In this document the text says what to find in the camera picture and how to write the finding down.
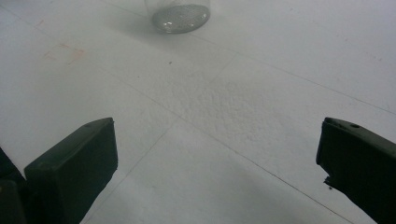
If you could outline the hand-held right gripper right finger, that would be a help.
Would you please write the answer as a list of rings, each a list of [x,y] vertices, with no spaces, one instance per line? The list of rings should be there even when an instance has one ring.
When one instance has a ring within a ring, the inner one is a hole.
[[[396,224],[396,144],[360,125],[334,118],[322,122],[316,163],[324,182],[377,224]]]

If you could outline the clear glass jar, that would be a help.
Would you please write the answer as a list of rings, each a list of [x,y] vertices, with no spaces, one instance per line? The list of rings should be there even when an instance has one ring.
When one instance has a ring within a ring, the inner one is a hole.
[[[167,34],[199,29],[210,18],[210,0],[144,0],[153,26]]]

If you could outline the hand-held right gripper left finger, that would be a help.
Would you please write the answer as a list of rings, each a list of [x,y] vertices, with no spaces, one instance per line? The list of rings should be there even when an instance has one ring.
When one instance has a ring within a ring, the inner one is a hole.
[[[118,168],[112,118],[86,123],[24,169],[48,224],[79,224]]]

